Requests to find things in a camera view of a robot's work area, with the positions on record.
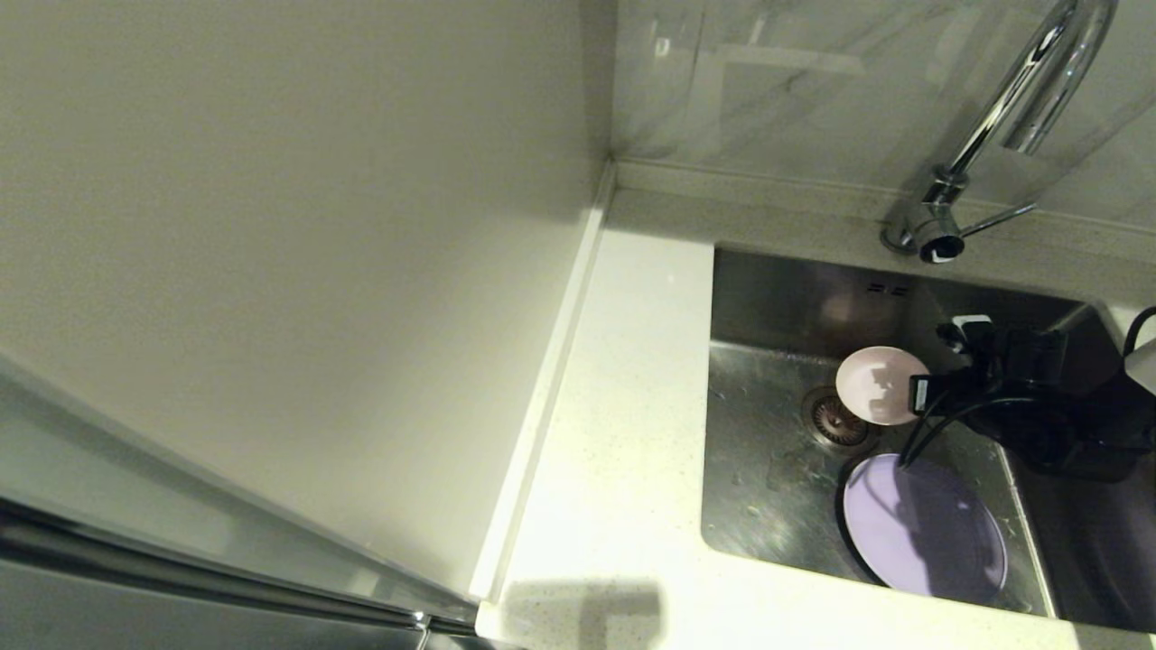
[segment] chrome faucet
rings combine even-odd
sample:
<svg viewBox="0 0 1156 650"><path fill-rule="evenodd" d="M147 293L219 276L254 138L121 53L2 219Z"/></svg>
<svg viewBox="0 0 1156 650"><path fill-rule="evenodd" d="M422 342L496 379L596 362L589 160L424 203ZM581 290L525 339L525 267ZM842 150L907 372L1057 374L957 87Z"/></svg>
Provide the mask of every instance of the chrome faucet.
<svg viewBox="0 0 1156 650"><path fill-rule="evenodd" d="M950 163L932 169L932 184L920 205L896 212L880 234L887 248L906 254L919 253L927 263L951 261L963 252L963 238L1036 208L1027 204L961 230L951 205L968 186L968 169L984 145L1003 124L1011 108L1040 75L1028 106L1020 115L1003 146L1032 155L1091 66L1116 14L1117 0L1060 0L1032 35L1028 46L1008 71L1000 91L963 141Z"/></svg>

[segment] drain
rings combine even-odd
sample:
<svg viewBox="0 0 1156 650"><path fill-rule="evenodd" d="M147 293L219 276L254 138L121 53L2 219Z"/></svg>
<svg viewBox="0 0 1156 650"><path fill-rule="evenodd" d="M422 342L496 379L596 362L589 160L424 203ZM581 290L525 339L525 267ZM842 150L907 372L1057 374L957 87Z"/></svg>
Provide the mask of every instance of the drain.
<svg viewBox="0 0 1156 650"><path fill-rule="evenodd" d="M810 435L830 451L853 455L875 442L867 423L847 411L832 386L815 389L803 397L802 421Z"/></svg>

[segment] marble tile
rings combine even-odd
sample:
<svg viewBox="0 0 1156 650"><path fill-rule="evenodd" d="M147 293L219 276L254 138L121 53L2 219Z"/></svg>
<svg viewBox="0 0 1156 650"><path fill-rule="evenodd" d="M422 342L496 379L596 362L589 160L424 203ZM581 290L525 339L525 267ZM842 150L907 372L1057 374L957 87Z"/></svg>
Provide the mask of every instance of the marble tile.
<svg viewBox="0 0 1156 650"><path fill-rule="evenodd" d="M911 191L954 153L1051 0L622 0L620 157ZM971 199L1156 230L1156 3L1121 2L1035 157Z"/></svg>

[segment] black cable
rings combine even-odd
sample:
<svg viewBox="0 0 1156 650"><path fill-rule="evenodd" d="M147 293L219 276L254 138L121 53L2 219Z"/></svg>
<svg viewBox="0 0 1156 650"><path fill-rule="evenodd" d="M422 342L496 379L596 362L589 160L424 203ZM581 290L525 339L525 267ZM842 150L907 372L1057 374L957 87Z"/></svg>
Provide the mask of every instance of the black cable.
<svg viewBox="0 0 1156 650"><path fill-rule="evenodd" d="M1136 319L1132 322L1132 326L1128 327L1128 335L1124 339L1124 356L1128 356L1136 350L1136 339L1140 338L1140 328L1144 326L1144 323L1149 318L1156 316L1156 306L1149 306L1148 309L1140 312Z"/></svg>
<svg viewBox="0 0 1156 650"><path fill-rule="evenodd" d="M1022 404L1022 402L1033 402L1033 401L1042 401L1042 400L1038 397L998 397L994 399L990 399L987 401L980 401L978 404L964 406L963 408L956 411L951 415L944 418L939 424L935 424L935 427L927 433L927 437L925 437L924 441L919 443L919 446L917 446L914 451L911 453L911 459L907 460L906 464L901 464L899 466L907 467L912 463L914 463L916 459L919 458L919 455L922 453L925 449L927 449L927 445L931 444L932 441L935 440L935 437L939 436L941 431L943 431L943 429L948 428L953 422L955 422L959 418L975 413L980 408L995 406L996 404Z"/></svg>
<svg viewBox="0 0 1156 650"><path fill-rule="evenodd" d="M901 467L906 467L907 465L910 465L906 458L907 455L911 453L911 448L916 445L916 438L919 436L919 431L924 429L924 424L927 422L927 419L935 413L935 409L939 408L940 402L942 402L950 392L951 389L946 389L943 392L941 392L939 397L933 399L932 402L927 405L927 408L924 409L924 414L919 416L919 421L916 422L916 428L911 429L911 435L907 436L907 442L903 445L903 451L899 452Z"/></svg>

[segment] sink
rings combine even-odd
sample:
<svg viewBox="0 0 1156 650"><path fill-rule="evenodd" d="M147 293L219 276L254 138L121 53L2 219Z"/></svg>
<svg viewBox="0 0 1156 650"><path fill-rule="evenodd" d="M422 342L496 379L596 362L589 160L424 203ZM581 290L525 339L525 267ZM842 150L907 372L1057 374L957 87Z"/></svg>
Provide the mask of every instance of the sink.
<svg viewBox="0 0 1156 650"><path fill-rule="evenodd" d="M1039 328L1062 323L1066 391L1090 391L1117 368L1111 331L1077 301L717 249L705 541L722 553L877 584L840 530L842 478L867 455L898 452L913 424L874 428L867 442L842 448L816 434L809 405L829 394L822 389L835 384L842 360L864 347L906 349L932 372L961 367L963 357L940 342L935 326L968 313ZM986 605L1156 629L1151 459L1117 485L1037 475L961 423L920 458L963 479L1002 533L1007 579Z"/></svg>

